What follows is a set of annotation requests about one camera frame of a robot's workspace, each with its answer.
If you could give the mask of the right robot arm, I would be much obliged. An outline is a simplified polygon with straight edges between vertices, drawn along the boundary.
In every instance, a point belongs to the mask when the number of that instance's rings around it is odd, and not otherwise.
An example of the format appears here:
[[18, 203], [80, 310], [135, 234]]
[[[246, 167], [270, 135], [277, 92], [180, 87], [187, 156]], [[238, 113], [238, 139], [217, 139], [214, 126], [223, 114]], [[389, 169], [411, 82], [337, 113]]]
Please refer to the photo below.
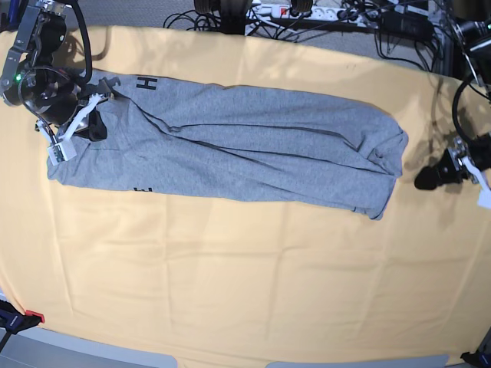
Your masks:
[[[64, 10], [71, 8], [81, 33], [84, 69], [54, 65], [55, 53], [68, 35]], [[17, 35], [8, 50], [1, 76], [1, 96], [13, 107], [25, 107], [36, 116], [38, 129], [52, 144], [59, 139], [55, 128], [98, 142], [107, 138], [107, 128], [96, 107], [85, 113], [91, 101], [102, 104], [111, 97], [114, 81], [91, 83], [93, 61], [91, 43], [81, 7], [76, 1], [13, 1], [2, 19], [5, 30]]]

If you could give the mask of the black robot base post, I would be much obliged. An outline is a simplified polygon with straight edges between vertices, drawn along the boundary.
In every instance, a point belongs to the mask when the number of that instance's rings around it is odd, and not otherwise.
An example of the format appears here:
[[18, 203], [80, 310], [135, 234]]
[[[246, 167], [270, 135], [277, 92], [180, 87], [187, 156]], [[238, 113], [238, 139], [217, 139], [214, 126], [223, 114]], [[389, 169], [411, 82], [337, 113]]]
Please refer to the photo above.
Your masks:
[[244, 35], [247, 13], [252, 0], [218, 0], [214, 6], [219, 12], [219, 32], [225, 35]]

